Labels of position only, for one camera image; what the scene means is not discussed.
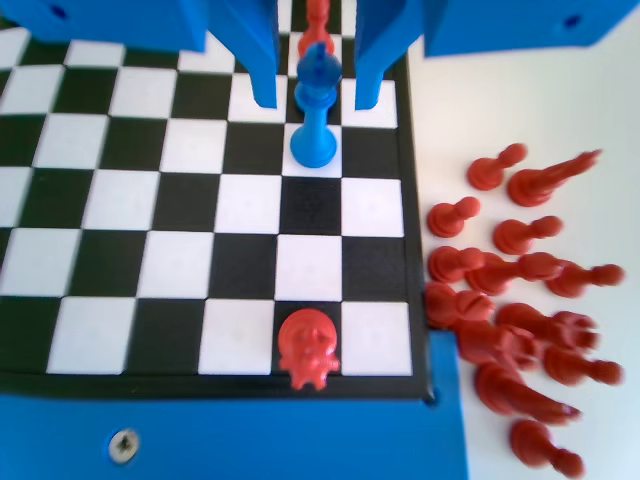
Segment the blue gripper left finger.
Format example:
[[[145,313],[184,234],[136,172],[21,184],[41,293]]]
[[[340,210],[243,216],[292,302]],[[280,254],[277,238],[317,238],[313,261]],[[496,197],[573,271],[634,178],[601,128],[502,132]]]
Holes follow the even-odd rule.
[[[248,71],[256,103],[275,109],[280,59],[278,2],[210,1],[208,27]]]

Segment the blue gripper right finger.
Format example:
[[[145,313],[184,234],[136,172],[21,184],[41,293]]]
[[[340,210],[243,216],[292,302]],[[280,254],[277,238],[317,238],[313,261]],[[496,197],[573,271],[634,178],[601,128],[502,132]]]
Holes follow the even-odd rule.
[[[355,31],[355,109],[374,108],[384,73],[423,31],[423,2],[358,1]]]

